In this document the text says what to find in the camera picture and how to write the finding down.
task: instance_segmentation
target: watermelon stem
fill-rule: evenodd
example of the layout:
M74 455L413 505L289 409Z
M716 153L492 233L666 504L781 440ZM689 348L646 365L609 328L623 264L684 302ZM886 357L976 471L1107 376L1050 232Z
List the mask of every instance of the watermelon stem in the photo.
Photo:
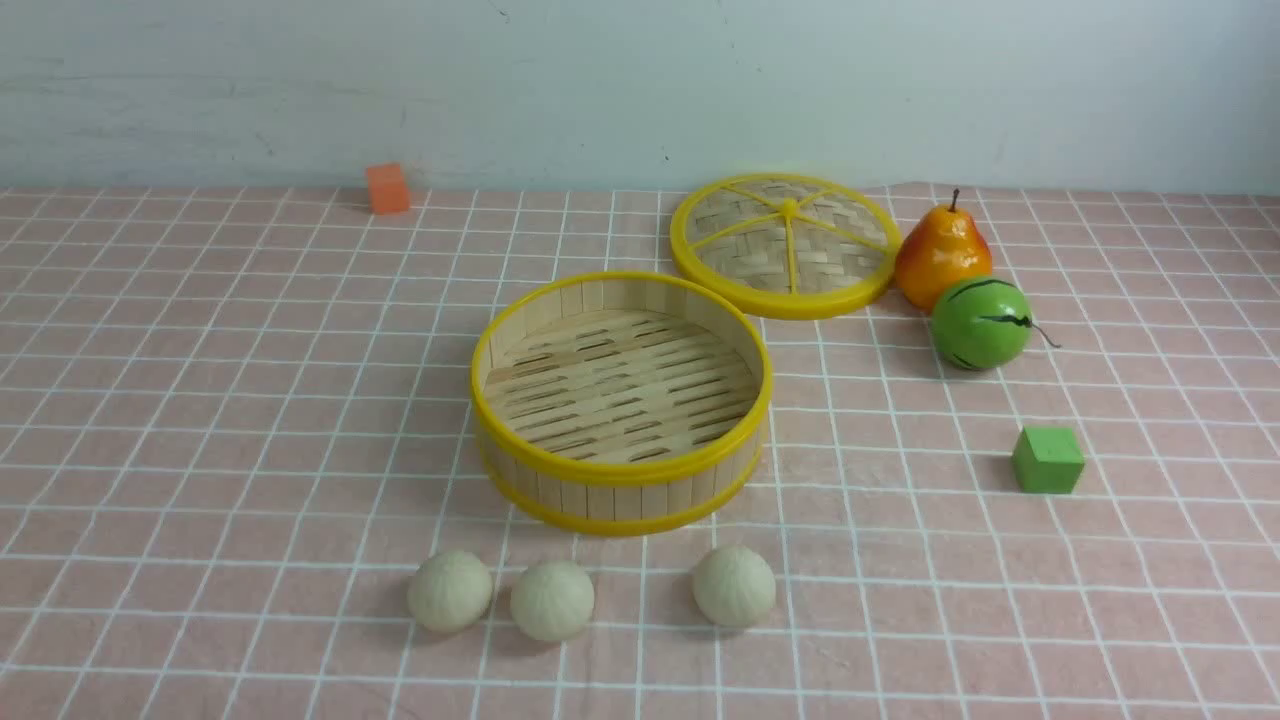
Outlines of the watermelon stem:
M1037 331L1039 331L1039 333L1041 333L1041 337L1043 337L1043 338L1044 338L1044 342L1047 342L1047 343L1050 345L1050 347L1052 347L1052 348L1055 348L1055 350L1061 350L1061 348L1062 348L1062 346L1061 346L1061 345L1059 345L1059 343L1053 342L1053 341L1052 341L1052 340L1051 340L1051 338L1048 337L1048 333L1046 333L1046 332L1044 332L1044 328L1042 328L1042 327L1037 325L1036 323L1032 323L1032 327L1033 327L1033 328L1036 328Z

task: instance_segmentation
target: green ball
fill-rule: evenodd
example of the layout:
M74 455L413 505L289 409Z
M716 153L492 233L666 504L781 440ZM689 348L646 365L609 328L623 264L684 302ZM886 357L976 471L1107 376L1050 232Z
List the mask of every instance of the green ball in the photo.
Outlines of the green ball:
M1032 336L1032 309L1012 283L979 275L948 287L929 320L933 346L956 368L989 370L1021 354Z

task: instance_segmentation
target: yellow plastic rim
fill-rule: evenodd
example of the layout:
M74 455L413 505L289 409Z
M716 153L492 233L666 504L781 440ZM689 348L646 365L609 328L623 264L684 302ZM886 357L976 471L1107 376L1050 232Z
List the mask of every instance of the yellow plastic rim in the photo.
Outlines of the yellow plastic rim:
M636 279L657 283L667 283L680 286L685 290L701 295L703 297L710 300L712 302L719 305L727 310L750 334L751 342L755 345L755 351L760 355L760 368L763 377L760 378L760 392L748 410L746 415L733 425L727 433L719 438L707 443L705 446L690 452L687 455L681 455L678 457L672 457L669 460L655 460L653 462L634 462L634 464L600 464L589 462L585 460L570 460L561 455L548 452L540 447L534 446L529 441L521 438L509 428L507 428L499 419L498 415L489 406L489 402L484 397L484 378L480 377L479 368L483 365L483 354L489 347L489 340L493 337L494 331L507 322L511 315L513 315L520 307L529 305L534 300L552 293L559 292L562 287L568 287L589 281L608 281L608 279ZM471 401L476 409L476 419L480 423L483 432L486 432L493 441L502 447L508 455L520 461L520 464L536 470L539 473L545 473L549 475L556 475L562 480L577 482L586 486L614 486L614 487L628 487L637 484L660 484L664 482L676 480L680 478L686 478L690 475L696 475L703 470L716 465L726 456L736 451L742 443L748 442L751 436L759 429L760 424L768 416L769 400L773 397L773 365L769 361L769 354L764 347L764 341L760 338L760 333L755 331L750 319L744 315L737 307L731 302L726 301L723 297L708 291L705 287L700 287L696 283L689 282L682 278L675 278L671 275L663 275L658 273L644 273L644 272L604 272L604 273L589 273L585 275L568 277L550 284L543 286L541 288L521 297L518 301L512 304L509 307L498 314L497 318L489 327L485 328L484 333L480 334L480 340L476 342L476 350L471 357Z
M503 497L506 497L516 507L524 510L525 514L531 518L541 520L554 528L573 533L631 537L664 533L667 530L682 528L719 510L726 502L732 500L733 496L742 489L742 486L746 484L746 480L750 479L751 473L755 471L755 466L760 462L762 451L763 447L755 450L755 455L751 456L751 461L746 464L746 469L742 470L742 474L733 480L733 484L724 488L724 491L719 495L712 497L701 505L690 507L684 512L663 515L662 518L654 518L652 520L589 520L586 518L579 518L577 515L568 515L558 510L552 510L550 507L540 505L539 502L530 500L516 491L516 488L498 473L498 469L493 465L489 456L485 455L484 451L480 451L480 462L484 465L485 473L488 473L493 487L498 488L498 492L502 493Z
M803 183L808 186L814 186L820 190L799 200L797 202L787 201L786 206L776 204L771 200L760 197L755 193L739 190L736 186L741 183L760 182L760 181L783 181ZM698 208L707 197L721 191L730 191L739 195L750 197L758 202L762 202L774 211L768 215L762 215L754 223L764 223L768 219L778 219L786 227L787 237L787 272L791 275L791 293L781 292L767 292L748 287L742 283L726 278L724 275L717 273L714 269L709 268L698 256L696 249L727 231L721 231L707 238L701 238L690 245L686 236L685 228L689 223L690 213ZM815 199L826 195L841 195L858 205L867 209L876 222L881 225L884 232L887 247L877 250L883 250L884 261L868 277L861 279L850 287L841 290L823 292L823 293L797 293L795 291L795 277L796 277L796 254L792 231L792 220L805 222L814 225L826 225L819 220L808 218L804 215L804 208L813 202ZM873 245L865 238L858 237L856 234L836 228L824 227L828 232L844 236L851 242L860 245ZM897 254L899 247L902 245L902 236L897 229L897 224L879 205L869 200L867 196L850 190L847 187L819 179L808 176L797 176L788 173L753 173L745 176L736 176L731 178L722 179L719 182L712 183L689 197L680 204L676 209L676 214L671 220L671 251L672 258L676 261L676 266L685 277L692 279L694 282L710 288L716 293L726 297L730 302L736 305L744 313L750 313L753 315L760 315L763 318L776 318L781 320L817 320L824 318L835 318L837 315L844 315L851 313L860 307L864 307L873 302L881 296L893 281L893 258Z

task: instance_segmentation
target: yellow spoke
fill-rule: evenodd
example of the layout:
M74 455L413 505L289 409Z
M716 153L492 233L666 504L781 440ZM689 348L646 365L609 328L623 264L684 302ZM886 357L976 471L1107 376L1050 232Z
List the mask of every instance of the yellow spoke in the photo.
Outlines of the yellow spoke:
M772 213L769 215L760 215L759 218L751 218L750 220L742 220L741 223L735 223L735 224L732 224L732 225L730 225L730 227L727 227L727 228L724 228L724 229L722 229L719 232L714 232L714 233L712 233L712 234L709 234L709 236L699 240L698 242L690 245L689 249L690 250L698 250L699 247L707 245L708 242L717 241L717 240L724 237L726 234L733 234L736 232L742 231L744 228L749 228L749 227L751 227L751 225L754 225L756 223L763 223L764 220L771 220L771 219L777 218L777 217L778 217L778 213Z
M813 195L810 195L809 197L805 197L800 202L796 202L796 208L804 208L805 205L813 202L814 200L822 197L823 195L831 195L832 192L835 192L835 191L831 190L831 188L819 190L818 192L814 192Z
M750 197L751 200L755 200L760 205L764 205L765 208L769 208L774 213L781 213L782 211L781 206L778 206L778 205L776 205L773 202L769 202L768 200L765 200L764 197L762 197L762 196L751 192L750 190L741 190L739 187L733 187L732 184L726 184L724 190L727 190L730 192L736 192L736 193L741 195L742 197Z
M796 287L800 284L796 279L796 233L791 227L791 218L782 219L787 225L787 281L791 283L791 295L796 295L800 292Z
M822 228L822 229L824 229L827 232L833 232L833 233L836 233L836 234L838 234L838 236L841 236L841 237L844 237L846 240L851 240L851 241L856 242L858 245L865 245L867 247L870 247L872 250L877 250L879 252L884 252L884 249L881 247L879 245L876 245L874 242L872 242L872 241L869 241L869 240L867 240L864 237L858 237L856 234L854 234L854 233L851 233L849 231L840 229L836 225L824 223L822 220L817 220L817 219L810 218L808 215L796 215L796 219L801 220L801 222L805 222L805 223L809 223L810 225L818 225L819 228Z

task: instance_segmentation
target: orange cube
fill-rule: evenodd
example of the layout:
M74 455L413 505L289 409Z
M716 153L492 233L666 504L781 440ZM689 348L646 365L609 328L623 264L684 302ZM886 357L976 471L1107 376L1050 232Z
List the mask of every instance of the orange cube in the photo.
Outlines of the orange cube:
M365 168L369 179L369 208L375 215L390 215L408 210L408 184L399 163Z

